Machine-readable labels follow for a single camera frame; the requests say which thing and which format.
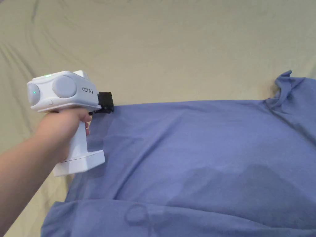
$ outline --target hand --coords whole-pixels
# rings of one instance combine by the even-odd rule
[[[65,109],[59,113],[48,113],[42,119],[34,135],[38,144],[47,148],[50,159],[61,162],[68,157],[69,142],[76,133],[79,122],[85,122],[86,135],[91,121],[88,110],[84,108]]]

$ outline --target white handheld device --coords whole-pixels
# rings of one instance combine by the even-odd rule
[[[33,78],[28,82],[31,109],[38,112],[58,112],[71,107],[84,107],[89,112],[101,109],[99,92],[83,71],[62,71]],[[58,163],[54,176],[64,176],[90,170],[105,162],[104,152],[88,152],[85,123],[80,122],[70,142],[68,158]]]

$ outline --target beige sheet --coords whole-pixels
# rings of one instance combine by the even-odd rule
[[[315,9],[313,0],[4,0],[0,151],[33,132],[40,115],[26,83],[53,72],[86,71],[116,105],[264,99],[288,69],[316,77]],[[6,236],[39,236],[68,182],[50,176]]]

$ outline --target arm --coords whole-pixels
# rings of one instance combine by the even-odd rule
[[[67,158],[79,122],[91,118],[82,108],[47,114],[35,135],[0,155],[0,236],[23,211],[54,166]]]

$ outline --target device handle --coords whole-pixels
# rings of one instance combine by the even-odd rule
[[[70,141],[69,154],[65,161],[75,160],[87,152],[86,125],[80,121],[77,132]]]

